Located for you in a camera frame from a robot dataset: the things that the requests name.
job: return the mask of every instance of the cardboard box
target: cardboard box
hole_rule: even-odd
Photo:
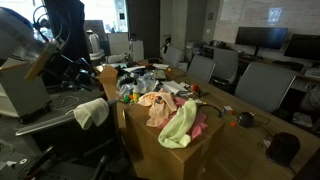
[[[106,66],[103,68],[102,72],[98,76],[101,84],[116,84],[118,71],[112,66]]]
[[[208,129],[186,148],[168,149],[158,142],[160,129],[146,126],[149,107],[138,104],[128,106],[125,112],[126,132],[123,135],[138,177],[163,180],[196,180],[204,171],[206,160],[219,149],[224,121],[210,110]]]

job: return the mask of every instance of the keyboard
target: keyboard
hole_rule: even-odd
[[[294,61],[272,61],[273,64],[280,64],[280,65],[288,65],[288,66],[303,66],[303,64],[294,62]]]
[[[303,64],[294,62],[294,61],[272,61],[273,64],[279,64],[283,66],[288,66],[290,69],[295,70],[295,71],[301,71],[303,68]]]
[[[256,60],[263,60],[262,57],[254,56],[250,54],[241,54],[239,55],[240,59],[247,60],[247,61],[256,61]]]

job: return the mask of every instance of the glass window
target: glass window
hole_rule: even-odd
[[[128,32],[125,0],[81,0],[85,20],[102,20],[106,33]]]
[[[43,19],[47,19],[45,8],[39,8],[43,5],[42,0],[0,0],[0,6],[12,9],[28,19],[32,24],[40,22]],[[52,39],[53,35],[50,29],[40,28],[41,33],[46,36],[49,40]],[[34,30],[34,37],[37,40],[43,41],[40,33]]]

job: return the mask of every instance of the red object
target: red object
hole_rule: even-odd
[[[194,84],[194,85],[191,86],[191,89],[193,91],[195,91],[195,92],[198,92],[199,91],[199,86]]]
[[[232,127],[236,127],[236,126],[237,126],[237,123],[231,122],[230,125],[231,125]]]

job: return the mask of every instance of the computer monitor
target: computer monitor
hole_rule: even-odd
[[[293,34],[284,56],[320,63],[320,35]]]
[[[235,44],[255,46],[254,56],[259,48],[280,49],[288,28],[277,27],[239,27]]]

